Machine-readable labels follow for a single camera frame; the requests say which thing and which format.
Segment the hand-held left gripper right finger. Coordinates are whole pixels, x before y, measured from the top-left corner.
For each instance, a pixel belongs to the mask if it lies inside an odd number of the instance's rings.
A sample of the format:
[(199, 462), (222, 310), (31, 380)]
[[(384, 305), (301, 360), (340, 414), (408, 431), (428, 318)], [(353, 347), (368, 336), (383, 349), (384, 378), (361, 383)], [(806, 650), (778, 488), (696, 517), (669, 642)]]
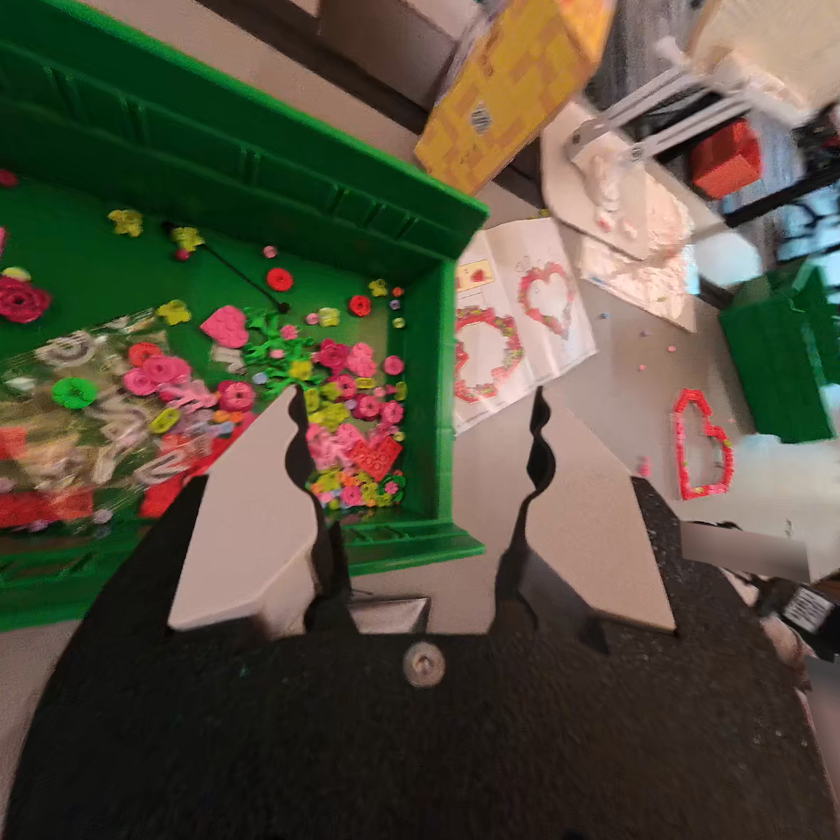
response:
[(500, 557), (493, 631), (677, 634), (629, 470), (570, 410), (535, 393), (522, 500)]

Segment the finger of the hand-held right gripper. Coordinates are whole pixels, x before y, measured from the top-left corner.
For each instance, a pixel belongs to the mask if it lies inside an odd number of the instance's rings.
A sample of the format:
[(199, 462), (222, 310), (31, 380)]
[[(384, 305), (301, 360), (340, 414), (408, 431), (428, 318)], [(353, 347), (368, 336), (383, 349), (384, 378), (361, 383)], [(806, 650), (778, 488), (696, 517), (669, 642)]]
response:
[(684, 560), (803, 584), (812, 579), (801, 541), (693, 521), (681, 521), (679, 535)]

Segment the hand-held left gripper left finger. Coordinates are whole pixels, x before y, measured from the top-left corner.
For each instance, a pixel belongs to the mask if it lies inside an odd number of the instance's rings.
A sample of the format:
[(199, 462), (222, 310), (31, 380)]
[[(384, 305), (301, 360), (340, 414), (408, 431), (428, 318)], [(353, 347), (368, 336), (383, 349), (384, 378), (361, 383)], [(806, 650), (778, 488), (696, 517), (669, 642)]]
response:
[(170, 628), (245, 619), (270, 639), (350, 633), (349, 562), (307, 487), (307, 431), (302, 389), (287, 389), (209, 469)]

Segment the red lego heart frame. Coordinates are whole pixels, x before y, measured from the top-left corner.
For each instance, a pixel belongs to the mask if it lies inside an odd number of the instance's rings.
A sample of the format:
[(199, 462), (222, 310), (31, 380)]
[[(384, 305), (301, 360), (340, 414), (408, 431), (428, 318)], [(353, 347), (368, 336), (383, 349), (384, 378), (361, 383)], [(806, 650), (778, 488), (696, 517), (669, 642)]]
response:
[[(704, 437), (714, 441), (721, 457), (720, 477), (710, 484), (698, 485), (690, 476), (686, 454), (686, 411), (691, 406), (702, 418)], [(730, 491), (735, 468), (732, 441), (726, 429), (712, 422), (712, 415), (711, 407), (701, 390), (690, 388), (680, 390), (671, 410), (671, 419), (679, 493), (683, 501), (721, 496)]]

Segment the pile of lego pieces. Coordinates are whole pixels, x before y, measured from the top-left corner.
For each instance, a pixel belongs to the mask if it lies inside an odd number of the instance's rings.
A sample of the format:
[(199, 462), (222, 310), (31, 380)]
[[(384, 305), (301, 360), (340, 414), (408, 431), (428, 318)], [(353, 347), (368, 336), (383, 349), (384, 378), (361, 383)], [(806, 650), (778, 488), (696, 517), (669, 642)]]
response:
[(2, 368), (49, 340), (180, 301), (190, 319), (170, 330), (174, 352), (219, 394), (222, 412), (242, 417), (220, 456), (270, 403), (300, 387), (314, 458), (307, 486), (321, 505), (332, 512), (400, 504), (405, 479), (394, 464), (405, 440), (404, 353), (318, 335), (339, 325), (333, 308), (303, 317), (284, 301), (204, 302), (196, 318), (191, 301), (161, 300), (167, 251), (144, 232), (138, 211), (105, 212), (82, 196), (17, 185), (3, 171)]

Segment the green plastic bin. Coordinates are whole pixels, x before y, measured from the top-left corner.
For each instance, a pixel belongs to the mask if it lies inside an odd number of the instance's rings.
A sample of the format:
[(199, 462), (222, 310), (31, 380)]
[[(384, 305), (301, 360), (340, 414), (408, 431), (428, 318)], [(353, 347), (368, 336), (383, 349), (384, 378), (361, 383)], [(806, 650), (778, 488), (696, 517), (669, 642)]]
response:
[[(80, 2), (2, 2), (2, 172), (132, 209), (161, 300), (339, 311), (405, 356), (398, 505), (332, 511), (357, 575), (485, 547), (455, 524), (455, 268), (487, 206)], [(2, 534), (2, 631), (81, 619), (154, 521)]]
[(757, 434), (787, 445), (838, 437), (824, 394), (839, 384), (838, 315), (817, 262), (746, 281), (719, 321)]

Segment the lego instruction booklet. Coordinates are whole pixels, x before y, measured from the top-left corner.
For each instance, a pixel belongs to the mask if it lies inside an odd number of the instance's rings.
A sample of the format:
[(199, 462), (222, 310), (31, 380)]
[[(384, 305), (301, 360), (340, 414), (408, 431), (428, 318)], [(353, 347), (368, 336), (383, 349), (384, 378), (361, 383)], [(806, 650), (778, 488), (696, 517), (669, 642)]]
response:
[(455, 282), (456, 435), (596, 353), (553, 219), (480, 230), (459, 259)]

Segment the clear plastic bag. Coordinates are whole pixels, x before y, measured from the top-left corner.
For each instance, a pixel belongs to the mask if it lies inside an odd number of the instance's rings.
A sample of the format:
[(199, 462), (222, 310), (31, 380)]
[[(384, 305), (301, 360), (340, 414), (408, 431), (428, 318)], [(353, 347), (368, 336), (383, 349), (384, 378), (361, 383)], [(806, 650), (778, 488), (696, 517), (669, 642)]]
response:
[(237, 435), (170, 330), (180, 301), (49, 340), (2, 368), (2, 532), (160, 518)]

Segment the white plastic sheet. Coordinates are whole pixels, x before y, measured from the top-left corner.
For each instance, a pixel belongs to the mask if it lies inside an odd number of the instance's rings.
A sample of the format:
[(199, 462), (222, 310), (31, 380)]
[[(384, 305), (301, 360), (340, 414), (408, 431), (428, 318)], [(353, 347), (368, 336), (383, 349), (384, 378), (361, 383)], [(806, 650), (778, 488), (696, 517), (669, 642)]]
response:
[(633, 259), (583, 235), (576, 259), (580, 277), (657, 318), (695, 333), (694, 289), (699, 270), (690, 243), (695, 225), (686, 205), (651, 176), (647, 177), (645, 206), (648, 257)]

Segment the red box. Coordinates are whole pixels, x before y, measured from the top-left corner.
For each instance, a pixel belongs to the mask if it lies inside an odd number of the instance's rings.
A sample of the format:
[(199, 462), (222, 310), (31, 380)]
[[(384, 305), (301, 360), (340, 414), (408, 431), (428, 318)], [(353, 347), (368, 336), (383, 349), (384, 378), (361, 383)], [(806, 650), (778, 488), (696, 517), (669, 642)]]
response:
[(689, 162), (693, 186), (712, 200), (738, 192), (763, 177), (760, 140), (745, 118), (701, 141)]

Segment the yellow cardboard box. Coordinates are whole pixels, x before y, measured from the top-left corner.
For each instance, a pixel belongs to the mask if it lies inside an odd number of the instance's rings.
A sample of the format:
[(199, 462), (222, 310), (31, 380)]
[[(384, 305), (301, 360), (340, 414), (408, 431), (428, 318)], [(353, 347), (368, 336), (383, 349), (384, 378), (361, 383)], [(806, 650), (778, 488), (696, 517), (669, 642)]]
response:
[(507, 2), (477, 39), (415, 147), (425, 171), (475, 195), (601, 64), (614, 1)]

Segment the white table frame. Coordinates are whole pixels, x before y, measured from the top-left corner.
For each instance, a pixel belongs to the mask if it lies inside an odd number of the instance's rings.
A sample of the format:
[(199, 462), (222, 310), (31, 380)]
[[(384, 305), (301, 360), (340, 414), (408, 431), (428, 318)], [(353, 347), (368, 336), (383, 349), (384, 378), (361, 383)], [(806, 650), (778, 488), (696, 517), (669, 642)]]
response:
[(802, 141), (815, 173), (823, 148), (838, 136), (838, 64), (817, 58), (816, 70), (833, 80), (812, 79), (805, 69), (779, 63), (775, 47), (712, 45), (687, 51), (673, 38), (656, 45), (669, 63), (664, 72), (603, 112), (574, 99), (540, 139), (542, 198), (562, 224), (633, 259), (646, 259), (648, 161), (694, 140), (707, 140), (726, 123), (753, 110), (785, 124)]

